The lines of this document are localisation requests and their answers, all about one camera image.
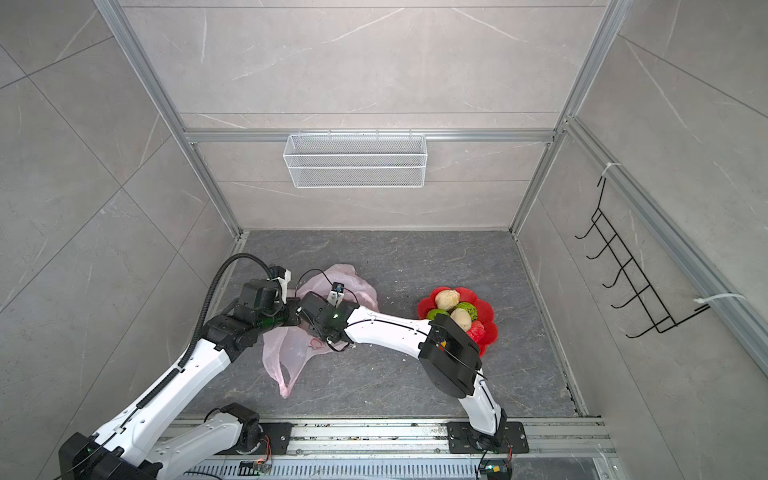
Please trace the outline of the pink plastic bag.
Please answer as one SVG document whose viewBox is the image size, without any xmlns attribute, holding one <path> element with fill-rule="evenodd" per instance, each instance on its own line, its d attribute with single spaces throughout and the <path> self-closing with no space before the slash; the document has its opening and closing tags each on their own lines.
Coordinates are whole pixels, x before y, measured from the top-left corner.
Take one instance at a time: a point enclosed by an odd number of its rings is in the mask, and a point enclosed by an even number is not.
<svg viewBox="0 0 768 480">
<path fill-rule="evenodd" d="M 351 264 L 334 264 L 309 277 L 310 272 L 300 277 L 295 296 L 303 298 L 308 292 L 315 292 L 326 298 L 333 282 L 344 284 L 344 300 L 355 301 L 376 312 L 378 298 L 375 288 L 357 275 Z M 331 352 L 323 341 L 313 337 L 305 327 L 279 327 L 263 336 L 262 361 L 268 375 L 277 382 L 279 393 L 287 399 L 298 381 L 306 364 L 315 356 Z"/>
</svg>

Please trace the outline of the green fake fruit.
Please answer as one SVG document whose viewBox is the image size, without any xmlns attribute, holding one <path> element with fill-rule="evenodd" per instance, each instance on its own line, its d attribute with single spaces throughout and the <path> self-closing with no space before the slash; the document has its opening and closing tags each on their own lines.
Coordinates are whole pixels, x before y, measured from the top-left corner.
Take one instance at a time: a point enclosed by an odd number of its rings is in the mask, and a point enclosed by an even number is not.
<svg viewBox="0 0 768 480">
<path fill-rule="evenodd" d="M 427 312 L 426 319 L 429 321 L 435 320 L 438 316 L 450 316 L 450 313 L 444 309 L 434 308 Z"/>
<path fill-rule="evenodd" d="M 466 311 L 473 321 L 476 321 L 478 319 L 477 308 L 470 302 L 460 302 L 457 305 L 457 309 Z"/>
</svg>

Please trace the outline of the cream fake fruit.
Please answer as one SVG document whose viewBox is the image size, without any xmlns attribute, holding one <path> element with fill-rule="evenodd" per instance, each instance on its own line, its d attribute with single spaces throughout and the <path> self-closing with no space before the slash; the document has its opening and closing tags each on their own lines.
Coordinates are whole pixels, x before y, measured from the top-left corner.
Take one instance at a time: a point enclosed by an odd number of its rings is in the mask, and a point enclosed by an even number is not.
<svg viewBox="0 0 768 480">
<path fill-rule="evenodd" d="M 461 302 L 461 294 L 454 289 L 440 290 L 434 300 L 437 309 L 450 312 Z"/>
<path fill-rule="evenodd" d="M 469 331 L 474 322 L 472 315 L 462 308 L 455 308 L 450 317 L 464 332 Z"/>
</svg>

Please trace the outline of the red fake fruit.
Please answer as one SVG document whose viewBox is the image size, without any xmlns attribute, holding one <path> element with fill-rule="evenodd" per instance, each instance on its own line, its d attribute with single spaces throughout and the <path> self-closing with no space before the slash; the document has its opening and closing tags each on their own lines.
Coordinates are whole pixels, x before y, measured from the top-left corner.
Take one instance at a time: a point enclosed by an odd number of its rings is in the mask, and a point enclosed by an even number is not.
<svg viewBox="0 0 768 480">
<path fill-rule="evenodd" d="M 478 345 L 482 343 L 485 333 L 486 333 L 485 326 L 479 320 L 473 321 L 471 324 L 471 327 L 467 331 L 467 334 L 469 335 L 469 337 Z"/>
</svg>

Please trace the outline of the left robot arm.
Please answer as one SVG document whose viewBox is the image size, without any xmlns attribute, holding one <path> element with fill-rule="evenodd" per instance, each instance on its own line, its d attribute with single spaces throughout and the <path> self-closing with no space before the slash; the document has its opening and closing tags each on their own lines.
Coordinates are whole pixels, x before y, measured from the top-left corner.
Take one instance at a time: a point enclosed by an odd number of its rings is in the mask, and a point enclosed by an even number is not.
<svg viewBox="0 0 768 480">
<path fill-rule="evenodd" d="M 220 451 L 270 453 L 258 414 L 240 404 L 214 409 L 203 424 L 168 442 L 159 438 L 214 377 L 264 333 L 289 323 L 297 302 L 287 276 L 245 284 L 208 321 L 176 364 L 93 434 L 73 434 L 59 450 L 63 479 L 174 479 Z"/>
</svg>

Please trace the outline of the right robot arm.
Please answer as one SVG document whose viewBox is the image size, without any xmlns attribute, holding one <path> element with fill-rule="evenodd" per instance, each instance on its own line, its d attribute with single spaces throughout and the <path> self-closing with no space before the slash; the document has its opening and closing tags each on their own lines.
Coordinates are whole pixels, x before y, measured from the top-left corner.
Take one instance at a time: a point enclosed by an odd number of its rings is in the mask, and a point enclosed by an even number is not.
<svg viewBox="0 0 768 480">
<path fill-rule="evenodd" d="M 482 371 L 480 348 L 450 317 L 405 319 L 349 301 L 333 305 L 314 292 L 299 301 L 297 315 L 330 346 L 370 344 L 418 359 L 435 387 L 459 401 L 478 437 L 501 441 L 507 416 Z"/>
</svg>

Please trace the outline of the red flower-shaped plate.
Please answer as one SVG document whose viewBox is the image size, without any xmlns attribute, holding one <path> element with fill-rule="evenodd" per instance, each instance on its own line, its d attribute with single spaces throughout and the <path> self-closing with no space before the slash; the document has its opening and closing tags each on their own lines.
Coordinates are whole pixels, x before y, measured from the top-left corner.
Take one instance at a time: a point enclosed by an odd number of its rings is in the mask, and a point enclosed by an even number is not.
<svg viewBox="0 0 768 480">
<path fill-rule="evenodd" d="M 438 287 L 432 291 L 429 297 L 424 298 L 419 302 L 417 306 L 417 315 L 421 319 L 426 319 L 427 312 L 431 309 L 436 308 L 435 300 L 434 300 L 435 295 L 440 290 L 445 290 L 445 289 L 457 290 L 461 294 L 461 302 L 470 302 L 477 308 L 477 311 L 478 311 L 477 320 L 482 322 L 486 329 L 486 333 L 482 340 L 482 343 L 480 345 L 476 343 L 480 348 L 479 355 L 483 357 L 487 351 L 487 348 L 498 340 L 499 331 L 495 323 L 495 312 L 493 308 L 488 302 L 480 299 L 474 291 L 468 288 L 463 288 L 463 287 L 457 287 L 457 288 Z"/>
</svg>

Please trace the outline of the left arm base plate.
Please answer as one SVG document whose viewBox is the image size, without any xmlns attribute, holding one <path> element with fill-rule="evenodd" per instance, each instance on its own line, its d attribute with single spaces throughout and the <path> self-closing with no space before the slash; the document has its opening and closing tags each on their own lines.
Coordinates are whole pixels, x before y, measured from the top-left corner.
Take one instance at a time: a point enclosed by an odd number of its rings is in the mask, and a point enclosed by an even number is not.
<svg viewBox="0 0 768 480">
<path fill-rule="evenodd" d="M 241 455 L 285 455 L 292 428 L 293 424 L 288 422 L 247 424 L 233 449 Z"/>
</svg>

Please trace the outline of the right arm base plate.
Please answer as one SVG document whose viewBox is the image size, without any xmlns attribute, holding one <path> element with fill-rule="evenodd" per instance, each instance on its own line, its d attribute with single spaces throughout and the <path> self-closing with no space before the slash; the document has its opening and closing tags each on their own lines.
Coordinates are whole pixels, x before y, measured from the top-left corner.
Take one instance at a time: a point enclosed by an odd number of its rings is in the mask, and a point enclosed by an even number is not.
<svg viewBox="0 0 768 480">
<path fill-rule="evenodd" d="M 521 422 L 503 422 L 494 435 L 483 434 L 468 422 L 446 424 L 449 451 L 452 454 L 512 453 L 527 454 L 530 447 Z"/>
</svg>

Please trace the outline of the aluminium mounting rail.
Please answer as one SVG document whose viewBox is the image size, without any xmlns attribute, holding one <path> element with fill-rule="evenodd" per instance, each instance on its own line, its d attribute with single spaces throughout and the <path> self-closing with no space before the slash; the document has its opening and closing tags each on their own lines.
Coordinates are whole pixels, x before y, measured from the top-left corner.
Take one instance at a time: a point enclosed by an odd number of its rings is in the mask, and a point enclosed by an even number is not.
<svg viewBox="0 0 768 480">
<path fill-rule="evenodd" d="M 459 419 L 266 419 L 261 423 L 293 424 L 288 450 L 277 455 L 288 458 L 376 458 L 445 457 L 472 458 L 615 458 L 616 449 L 604 422 L 599 418 L 518 418 L 527 434 L 530 452 L 452 454 L 446 424 Z"/>
</svg>

